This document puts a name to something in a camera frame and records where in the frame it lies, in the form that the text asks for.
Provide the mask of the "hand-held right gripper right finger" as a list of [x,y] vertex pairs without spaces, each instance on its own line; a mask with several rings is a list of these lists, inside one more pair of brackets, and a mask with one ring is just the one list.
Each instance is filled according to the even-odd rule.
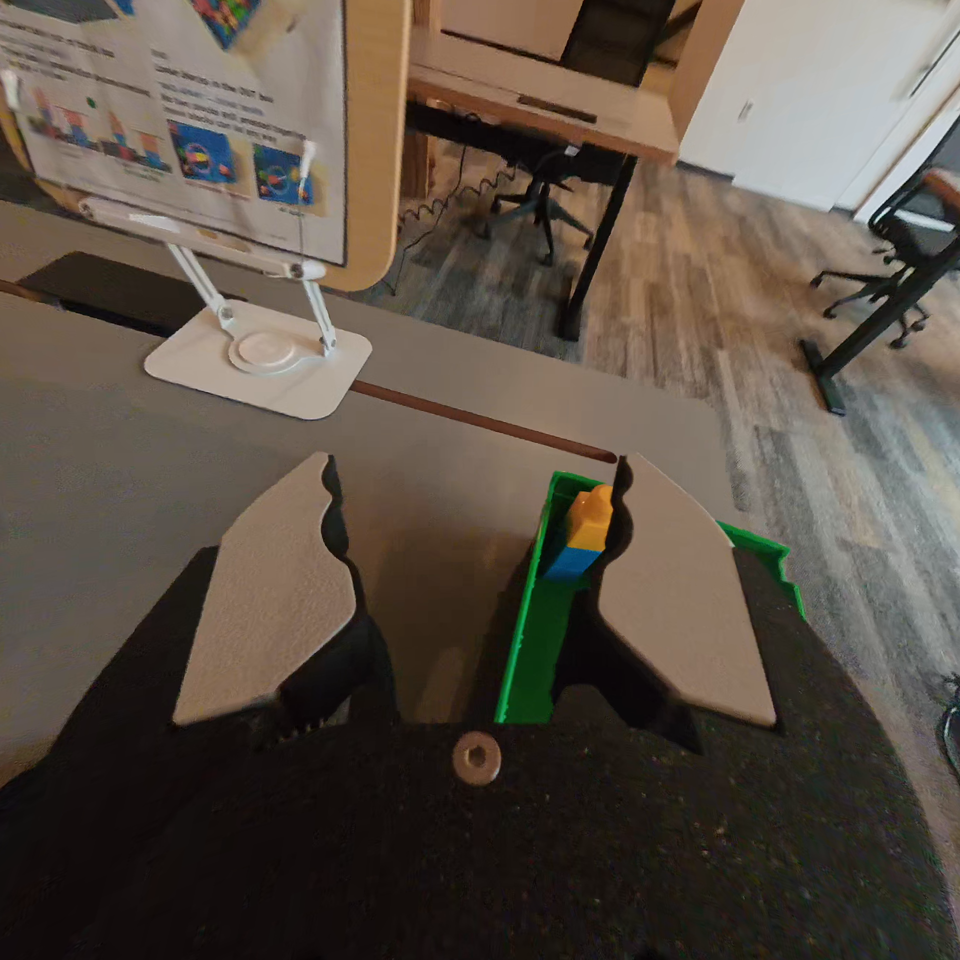
[[688,707],[774,728],[778,716],[735,561],[714,517],[642,455],[621,459],[596,609]]

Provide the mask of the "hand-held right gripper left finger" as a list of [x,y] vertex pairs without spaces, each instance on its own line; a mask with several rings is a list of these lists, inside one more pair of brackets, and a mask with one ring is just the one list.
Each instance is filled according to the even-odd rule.
[[317,452],[223,534],[173,710],[173,723],[266,710],[290,727],[342,704],[394,721],[394,671],[349,557],[335,459]]

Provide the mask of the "pile of colourful mega blocks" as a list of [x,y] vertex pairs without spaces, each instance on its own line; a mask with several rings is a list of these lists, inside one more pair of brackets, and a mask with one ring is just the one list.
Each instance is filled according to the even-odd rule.
[[576,495],[546,538],[538,568],[543,580],[574,582],[600,558],[614,516],[613,493],[604,484]]

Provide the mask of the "green plastic bin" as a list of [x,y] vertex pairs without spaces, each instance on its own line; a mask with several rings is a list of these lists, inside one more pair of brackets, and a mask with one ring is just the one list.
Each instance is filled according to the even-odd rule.
[[496,724],[546,724],[551,719],[551,690],[571,606],[590,581],[587,573],[572,581],[547,581],[538,566],[575,499],[600,485],[598,480],[566,471],[555,471],[551,477],[494,709]]

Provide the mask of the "white document stand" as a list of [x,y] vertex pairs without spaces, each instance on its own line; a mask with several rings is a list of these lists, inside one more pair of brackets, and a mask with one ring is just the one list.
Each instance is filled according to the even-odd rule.
[[[100,225],[164,244],[203,309],[149,354],[151,378],[306,422],[333,414],[372,353],[363,335],[340,331],[315,259],[246,241],[116,200],[90,197],[82,215]],[[312,318],[222,294],[198,255],[300,286]]]

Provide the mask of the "black office chair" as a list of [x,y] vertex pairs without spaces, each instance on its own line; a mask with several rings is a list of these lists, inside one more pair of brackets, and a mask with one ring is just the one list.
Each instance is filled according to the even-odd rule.
[[594,246],[594,231],[574,217],[551,195],[553,188],[570,192],[567,180],[574,176],[573,161],[582,148],[566,146],[562,149],[550,150],[532,165],[518,163],[530,175],[530,182],[522,194],[493,195],[486,219],[479,227],[480,238],[489,241],[493,237],[494,228],[505,225],[531,214],[534,225],[540,227],[546,241],[546,252],[538,259],[539,263],[547,268],[555,264],[556,246],[551,225],[562,222],[573,230],[582,234],[584,242],[582,248],[589,252]]
[[[917,200],[937,206],[941,228],[914,221],[922,216],[911,206]],[[895,264],[897,269],[892,274],[822,270],[810,281],[814,289],[831,278],[860,284],[856,292],[829,304],[822,312],[825,319],[834,319],[846,304],[862,300],[875,305],[889,299],[910,274],[926,267],[958,239],[958,174],[936,166],[914,174],[870,216],[867,226],[881,242],[873,253],[882,255],[885,264]]]

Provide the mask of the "wooden rounded panel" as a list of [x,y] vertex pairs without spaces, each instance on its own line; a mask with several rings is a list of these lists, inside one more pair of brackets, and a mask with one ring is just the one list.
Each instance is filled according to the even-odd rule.
[[[342,2],[345,14],[346,263],[320,261],[327,286],[364,289],[390,267],[397,234],[411,2]],[[64,209],[97,197],[37,177],[2,95],[2,127],[38,185]]]

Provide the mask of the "white cabinet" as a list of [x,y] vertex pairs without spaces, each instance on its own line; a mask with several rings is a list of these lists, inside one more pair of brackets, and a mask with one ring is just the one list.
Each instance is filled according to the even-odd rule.
[[958,93],[958,2],[702,2],[668,104],[680,162],[861,209]]

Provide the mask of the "printed instruction sheet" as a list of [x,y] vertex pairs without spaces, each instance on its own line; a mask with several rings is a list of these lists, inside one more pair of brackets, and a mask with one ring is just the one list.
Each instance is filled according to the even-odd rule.
[[343,2],[2,2],[1,45],[38,178],[346,265]]

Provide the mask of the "wooden desk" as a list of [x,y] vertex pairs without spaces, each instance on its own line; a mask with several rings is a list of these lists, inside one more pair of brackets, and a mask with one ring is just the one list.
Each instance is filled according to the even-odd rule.
[[519,159],[521,145],[577,146],[583,181],[610,187],[582,270],[559,306],[557,334],[578,342],[584,307],[641,160],[673,166],[743,8],[702,2],[668,89],[618,84],[529,55],[414,26],[407,79],[407,128]]

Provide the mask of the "black table leg frame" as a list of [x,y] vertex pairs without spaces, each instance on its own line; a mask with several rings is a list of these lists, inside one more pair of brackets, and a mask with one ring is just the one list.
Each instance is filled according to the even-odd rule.
[[837,417],[847,414],[844,398],[835,381],[836,376],[886,330],[898,323],[911,307],[917,306],[942,277],[958,268],[958,261],[958,243],[954,243],[926,265],[909,270],[906,279],[898,284],[894,293],[826,356],[822,355],[813,340],[798,340],[798,349],[807,371],[828,413]]

